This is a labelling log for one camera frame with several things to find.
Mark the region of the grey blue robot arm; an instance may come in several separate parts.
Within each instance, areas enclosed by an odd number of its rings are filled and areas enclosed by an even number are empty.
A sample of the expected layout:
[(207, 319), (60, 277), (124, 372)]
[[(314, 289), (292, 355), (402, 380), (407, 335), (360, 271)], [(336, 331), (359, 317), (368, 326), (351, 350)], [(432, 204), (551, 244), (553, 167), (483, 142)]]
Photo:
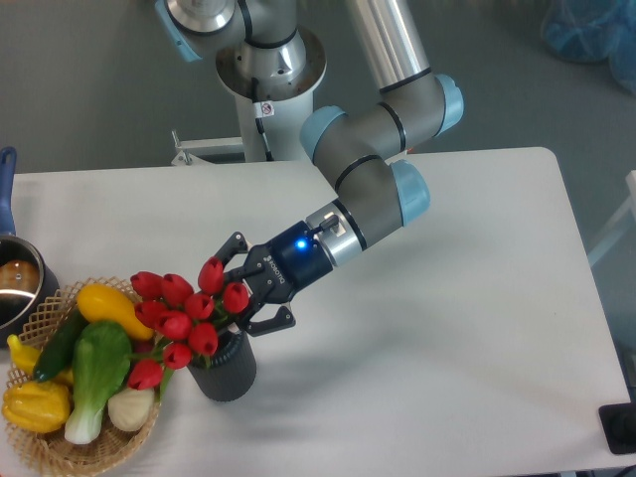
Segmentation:
[(332, 202), (270, 241), (230, 238), (222, 262), (243, 254), (229, 282), (250, 299), (239, 328), (259, 336), (295, 323), (294, 295), (423, 214), (430, 202), (409, 147), (439, 135), (463, 114), (454, 80), (435, 75), (403, 1), (347, 5), (379, 103), (351, 116), (315, 108), (312, 93), (326, 70), (320, 42), (297, 21), (292, 1), (159, 1), (156, 12), (182, 58), (216, 60), (235, 96), (249, 161), (307, 158), (335, 192)]

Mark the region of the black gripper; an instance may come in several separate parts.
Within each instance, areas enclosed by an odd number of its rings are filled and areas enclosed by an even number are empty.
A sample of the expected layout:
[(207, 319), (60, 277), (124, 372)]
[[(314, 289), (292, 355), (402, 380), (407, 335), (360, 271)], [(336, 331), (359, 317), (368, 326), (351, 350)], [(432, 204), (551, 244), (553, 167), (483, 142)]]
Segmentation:
[[(266, 243), (253, 246), (242, 233), (234, 232), (216, 252), (224, 272), (229, 263), (245, 254), (243, 266), (233, 270), (233, 280), (250, 291), (245, 309), (235, 319), (250, 336), (264, 336), (292, 328), (296, 324), (290, 302), (297, 292), (332, 271), (332, 263), (313, 236), (314, 231), (299, 222)], [(266, 304), (277, 304), (266, 319), (255, 316)]]

